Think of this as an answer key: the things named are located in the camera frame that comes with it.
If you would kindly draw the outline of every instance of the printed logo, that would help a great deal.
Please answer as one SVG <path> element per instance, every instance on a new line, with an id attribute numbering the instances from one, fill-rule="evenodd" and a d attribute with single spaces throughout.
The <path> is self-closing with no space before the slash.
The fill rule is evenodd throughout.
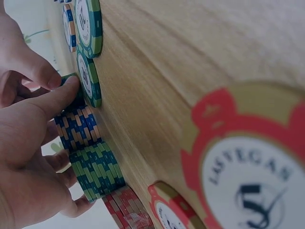
<path id="1" fill-rule="evenodd" d="M 159 220 L 165 229 L 186 229 L 185 225 L 167 205 L 159 202 L 156 209 Z"/>
<path id="2" fill-rule="evenodd" d="M 76 23 L 79 35 L 84 44 L 89 45 L 91 38 L 89 9 L 86 0 L 76 0 Z"/>
<path id="3" fill-rule="evenodd" d="M 282 149 L 250 137 L 219 141 L 206 153 L 203 190 L 224 229 L 302 225 L 303 169 Z"/>
<path id="4" fill-rule="evenodd" d="M 85 60 L 83 59 L 82 55 L 80 55 L 80 54 L 78 54 L 77 60 L 78 60 L 78 66 L 80 69 L 82 85 L 84 86 L 87 95 L 90 98 L 92 98 L 91 82 L 89 79 L 89 72 L 87 70 Z"/>
<path id="5" fill-rule="evenodd" d="M 278 228 L 285 216 L 282 196 L 286 191 L 285 188 L 277 192 L 266 184 L 241 185 L 235 195 L 235 203 L 246 220 L 238 224 L 239 228 Z"/>

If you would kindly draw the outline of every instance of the blue poker chip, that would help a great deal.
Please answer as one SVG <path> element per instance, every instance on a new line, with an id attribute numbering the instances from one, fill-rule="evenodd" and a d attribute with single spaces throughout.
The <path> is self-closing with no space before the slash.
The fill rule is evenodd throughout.
<path id="1" fill-rule="evenodd" d="M 81 134 L 82 139 L 83 139 L 83 140 L 84 140 L 84 139 L 87 139 L 87 135 L 86 135 L 84 126 L 83 126 L 82 123 L 81 123 L 81 118 L 79 117 L 77 111 L 76 111 L 76 110 L 73 110 L 72 113 L 74 114 L 75 119 L 79 119 L 79 122 L 80 122 L 80 123 L 77 123 L 77 120 L 76 120 L 76 125 L 77 125 L 78 128 L 79 128 L 79 131 L 80 131 L 80 134 Z"/>
<path id="2" fill-rule="evenodd" d="M 80 118 L 80 120 L 81 120 L 81 125 L 83 126 L 85 132 L 86 132 L 86 128 L 88 129 L 88 132 L 86 133 L 86 137 L 87 137 L 87 140 L 88 140 L 89 145 L 90 145 L 90 146 L 91 146 L 91 145 L 94 145 L 94 141 L 93 141 L 92 136 L 91 136 L 91 134 L 90 134 L 91 129 L 89 128 L 89 126 L 88 126 L 88 124 L 87 124 L 87 122 L 86 122 L 86 118 L 85 118 L 85 116 L 83 115 L 83 113 L 82 113 L 82 115 L 79 115 L 79 118 Z"/>
<path id="3" fill-rule="evenodd" d="M 57 127 L 59 137 L 61 138 L 63 148 L 71 149 L 72 148 L 71 143 L 68 140 L 66 140 L 66 139 L 68 139 L 68 134 L 66 132 L 66 128 L 65 128 L 65 125 L 62 120 L 62 115 L 64 115 L 64 114 L 54 117 L 54 121 L 55 121 L 55 124 Z"/>
<path id="4" fill-rule="evenodd" d="M 70 52 L 76 51 L 76 33 L 72 10 L 69 4 L 62 7 L 62 21 L 65 31 L 66 42 Z"/>
<path id="5" fill-rule="evenodd" d="M 75 116 L 74 116 L 73 113 L 69 113 L 69 115 L 67 115 L 67 121 L 69 123 L 69 127 L 71 129 L 71 132 L 73 130 L 75 131 L 76 136 L 74 136 L 74 141 L 75 141 L 75 144 L 77 146 L 77 149 L 84 148 L 85 147 L 84 141 L 83 141 L 83 138 L 81 137 L 80 129 L 77 125 L 77 122 L 75 120 Z"/>

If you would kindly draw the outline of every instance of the finger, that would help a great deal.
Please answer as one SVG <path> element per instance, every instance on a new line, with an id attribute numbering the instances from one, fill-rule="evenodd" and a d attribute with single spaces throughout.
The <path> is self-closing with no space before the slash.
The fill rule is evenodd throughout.
<path id="1" fill-rule="evenodd" d="M 76 175 L 71 166 L 63 173 L 58 173 L 57 177 L 67 188 L 71 188 L 77 182 Z"/>
<path id="2" fill-rule="evenodd" d="M 51 120 L 73 102 L 78 88 L 78 78 L 71 76 L 62 87 L 42 96 L 25 100 L 25 102 L 39 108 L 44 112 L 46 119 Z"/>
<path id="3" fill-rule="evenodd" d="M 20 85 L 18 88 L 18 96 L 23 97 L 25 99 L 30 98 L 31 90 L 24 85 Z"/>
<path id="4" fill-rule="evenodd" d="M 55 121 L 54 120 L 49 121 L 47 124 L 47 132 L 41 145 L 43 146 L 49 143 L 50 141 L 53 141 L 55 138 L 57 138 L 57 136 L 58 136 L 58 131 Z"/>
<path id="5" fill-rule="evenodd" d="M 37 89 L 36 91 L 33 91 L 33 92 L 31 93 L 30 97 L 31 97 L 31 98 L 35 98 L 35 97 L 41 96 L 41 95 L 43 95 L 43 94 L 46 94 L 46 93 L 48 93 L 48 92 L 50 92 L 50 91 L 47 90 L 47 89 L 45 89 L 45 88 L 43 88 L 43 87 L 41 87 L 41 88 Z"/>
<path id="6" fill-rule="evenodd" d="M 45 156 L 44 158 L 55 172 L 64 169 L 70 163 L 68 152 L 66 150 L 62 150 L 52 156 Z"/>
<path id="7" fill-rule="evenodd" d="M 14 100 L 13 103 L 15 104 L 15 103 L 18 103 L 18 102 L 20 102 L 20 101 L 22 101 L 22 100 L 24 100 L 23 97 L 17 96 L 17 97 L 15 98 L 15 100 Z"/>
<path id="8" fill-rule="evenodd" d="M 24 41 L 16 45 L 18 48 L 12 51 L 12 58 L 8 62 L 10 70 L 23 74 L 49 90 L 60 86 L 61 76 L 47 60 L 31 50 Z"/>
<path id="9" fill-rule="evenodd" d="M 0 77 L 0 107 L 10 106 L 17 96 L 18 81 L 10 77 L 11 72 L 6 72 Z"/>
<path id="10" fill-rule="evenodd" d="M 86 211 L 88 211 L 94 203 L 89 203 L 87 198 L 83 195 L 81 198 L 76 201 L 71 201 L 68 203 L 67 207 L 61 211 L 61 213 L 70 218 L 76 218 Z"/>

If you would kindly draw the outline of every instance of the wooden surface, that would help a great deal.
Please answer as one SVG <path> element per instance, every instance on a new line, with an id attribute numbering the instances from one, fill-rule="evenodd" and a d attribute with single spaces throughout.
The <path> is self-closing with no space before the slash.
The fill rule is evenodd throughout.
<path id="1" fill-rule="evenodd" d="M 94 62 L 103 104 L 95 115 L 103 137 L 149 212 L 147 187 L 162 180 L 203 219 L 183 178 L 183 125 L 220 86 L 268 80 L 305 89 L 305 1 L 100 3 L 104 47 Z"/>

